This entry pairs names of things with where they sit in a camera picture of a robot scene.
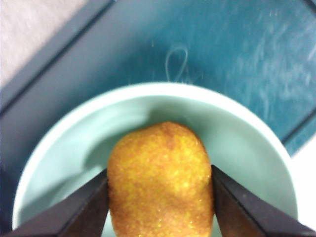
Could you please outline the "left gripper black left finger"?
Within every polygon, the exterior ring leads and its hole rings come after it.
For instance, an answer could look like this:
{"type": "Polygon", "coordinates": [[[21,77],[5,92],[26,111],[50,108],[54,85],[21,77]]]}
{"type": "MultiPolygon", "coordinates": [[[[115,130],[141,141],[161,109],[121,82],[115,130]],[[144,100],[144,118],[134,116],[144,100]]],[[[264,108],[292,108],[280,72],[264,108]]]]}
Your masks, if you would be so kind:
{"type": "Polygon", "coordinates": [[[100,237],[109,211],[107,171],[5,237],[100,237]]]}

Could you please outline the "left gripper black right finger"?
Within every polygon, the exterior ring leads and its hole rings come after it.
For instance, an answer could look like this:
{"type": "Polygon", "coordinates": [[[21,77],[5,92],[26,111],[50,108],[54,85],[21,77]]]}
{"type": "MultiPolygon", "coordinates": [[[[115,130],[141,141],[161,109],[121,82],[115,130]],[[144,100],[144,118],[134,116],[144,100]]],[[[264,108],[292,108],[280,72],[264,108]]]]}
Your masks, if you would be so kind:
{"type": "Polygon", "coordinates": [[[223,237],[314,237],[316,232],[212,165],[214,210],[223,237]]]}

